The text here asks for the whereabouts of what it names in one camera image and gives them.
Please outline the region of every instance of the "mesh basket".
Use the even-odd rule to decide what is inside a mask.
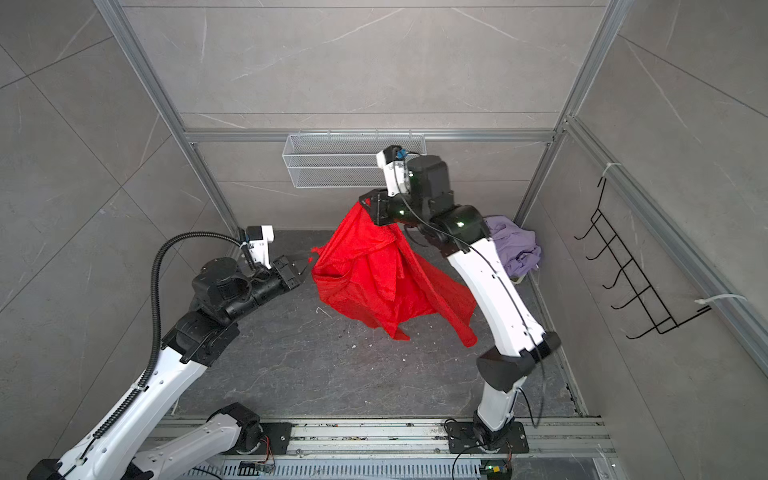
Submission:
[[[291,134],[283,160],[296,188],[384,187],[376,154],[389,145],[426,154],[423,135]]]

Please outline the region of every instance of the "purple cloth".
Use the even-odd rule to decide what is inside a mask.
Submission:
[[[536,244],[535,233],[521,229],[502,215],[486,217],[485,223],[491,229],[498,258],[507,275],[518,279],[537,266],[541,247]]]

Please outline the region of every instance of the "white zip tie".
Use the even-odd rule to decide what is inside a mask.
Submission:
[[[694,302],[698,303],[699,305],[704,305],[705,303],[720,300],[721,298],[737,298],[739,300],[744,300],[745,302],[749,301],[744,295],[738,295],[736,293],[721,293],[720,295],[711,296],[710,298],[699,298],[698,300],[694,300]]]
[[[615,164],[613,162],[606,163],[605,164],[605,170],[603,170],[603,174],[601,175],[601,177],[605,177],[605,174],[608,173],[608,169],[613,167],[614,165],[621,165],[621,164]]]

